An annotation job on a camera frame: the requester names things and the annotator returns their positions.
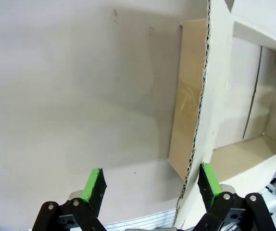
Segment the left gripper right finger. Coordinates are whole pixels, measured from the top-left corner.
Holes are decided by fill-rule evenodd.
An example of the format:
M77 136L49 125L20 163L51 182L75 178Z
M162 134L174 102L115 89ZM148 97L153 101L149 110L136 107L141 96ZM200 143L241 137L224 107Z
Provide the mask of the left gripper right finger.
M253 192L243 198L235 192L224 191L211 164L200 164L198 187L206 213L193 227L194 231L276 230L262 195Z

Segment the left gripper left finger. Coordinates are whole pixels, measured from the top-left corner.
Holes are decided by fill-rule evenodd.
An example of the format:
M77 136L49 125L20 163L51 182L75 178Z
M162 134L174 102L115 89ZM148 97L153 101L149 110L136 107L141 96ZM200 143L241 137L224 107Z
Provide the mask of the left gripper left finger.
M42 204L33 231L83 231L106 230L98 220L101 203L107 184L103 170L94 168L80 196L68 199L59 205L54 201Z

